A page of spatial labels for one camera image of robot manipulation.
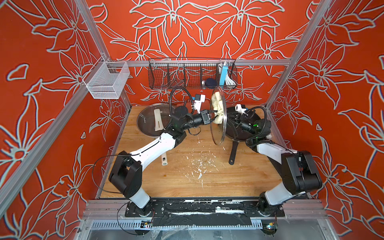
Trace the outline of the glass lid with black handle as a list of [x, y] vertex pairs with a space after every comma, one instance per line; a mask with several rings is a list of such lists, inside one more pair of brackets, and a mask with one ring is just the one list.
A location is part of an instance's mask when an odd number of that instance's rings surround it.
[[224, 116], [224, 122], [222, 124], [217, 125], [217, 124], [211, 122], [210, 128], [211, 128], [211, 135], [212, 135], [214, 143], [217, 146], [220, 146], [224, 142], [224, 139], [225, 139], [225, 136], [226, 136], [227, 119], [228, 119], [228, 117], [227, 117], [227, 104], [226, 104], [225, 93], [224, 93], [223, 89], [221, 87], [219, 87], [219, 86], [216, 86], [214, 88], [213, 93], [216, 92], [216, 91], [221, 92], [223, 97], [224, 97], [224, 99], [225, 99], [225, 103], [224, 103], [225, 116]]

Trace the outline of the cream yellow cloth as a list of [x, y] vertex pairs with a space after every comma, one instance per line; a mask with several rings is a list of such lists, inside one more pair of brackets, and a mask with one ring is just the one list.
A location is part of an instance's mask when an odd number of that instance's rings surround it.
[[220, 125], [224, 122], [225, 108], [224, 103], [225, 99], [221, 92], [216, 91], [213, 93], [211, 98], [211, 107], [213, 109], [214, 120], [213, 123]]

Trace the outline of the glass lid with white handle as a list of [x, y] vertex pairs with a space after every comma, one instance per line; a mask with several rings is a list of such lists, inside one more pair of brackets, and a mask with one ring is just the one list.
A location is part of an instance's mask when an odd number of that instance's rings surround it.
[[159, 137], [164, 127], [170, 122], [170, 108], [168, 104], [157, 103], [145, 107], [137, 118], [137, 127], [148, 137]]

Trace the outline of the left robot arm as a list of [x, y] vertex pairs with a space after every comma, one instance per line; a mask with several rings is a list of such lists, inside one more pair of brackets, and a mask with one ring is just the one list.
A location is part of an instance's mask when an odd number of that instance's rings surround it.
[[193, 115], [187, 108], [177, 107], [159, 137], [136, 151], [122, 151], [117, 155], [109, 182], [137, 208], [147, 211], [151, 208], [152, 198], [142, 188], [143, 171], [162, 154], [182, 143], [187, 130], [209, 125], [218, 119], [217, 115], [217, 110], [203, 110]]

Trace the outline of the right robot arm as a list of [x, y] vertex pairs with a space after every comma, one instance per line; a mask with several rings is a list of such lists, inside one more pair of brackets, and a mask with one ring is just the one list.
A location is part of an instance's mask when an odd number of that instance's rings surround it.
[[257, 209], [263, 216], [273, 214], [284, 202], [323, 186], [312, 154], [292, 150], [269, 140], [267, 123], [266, 119], [254, 123], [234, 122], [237, 130], [246, 133], [246, 145], [254, 152], [267, 156], [282, 179], [277, 186], [260, 194]]

